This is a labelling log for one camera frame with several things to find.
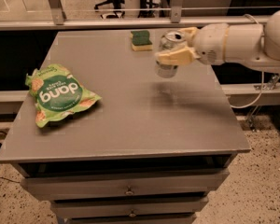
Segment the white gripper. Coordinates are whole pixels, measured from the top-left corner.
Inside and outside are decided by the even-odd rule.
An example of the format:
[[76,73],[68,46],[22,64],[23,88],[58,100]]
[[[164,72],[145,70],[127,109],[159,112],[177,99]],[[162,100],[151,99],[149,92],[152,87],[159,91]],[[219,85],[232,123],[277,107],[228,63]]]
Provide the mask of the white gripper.
[[229,25],[227,23],[209,24],[198,31],[197,27],[180,29],[188,42],[193,41],[193,47],[172,49],[157,52],[156,61],[164,65],[187,65],[195,60],[203,64],[222,65],[224,62],[224,42]]

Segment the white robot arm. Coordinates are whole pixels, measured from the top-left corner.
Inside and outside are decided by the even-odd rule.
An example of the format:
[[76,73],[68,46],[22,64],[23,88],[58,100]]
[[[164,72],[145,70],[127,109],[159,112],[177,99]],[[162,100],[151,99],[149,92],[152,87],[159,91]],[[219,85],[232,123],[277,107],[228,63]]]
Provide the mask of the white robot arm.
[[159,63],[239,63],[252,70],[280,74],[280,10],[264,25],[214,23],[201,29],[182,29],[180,33],[186,40],[173,49],[157,52]]

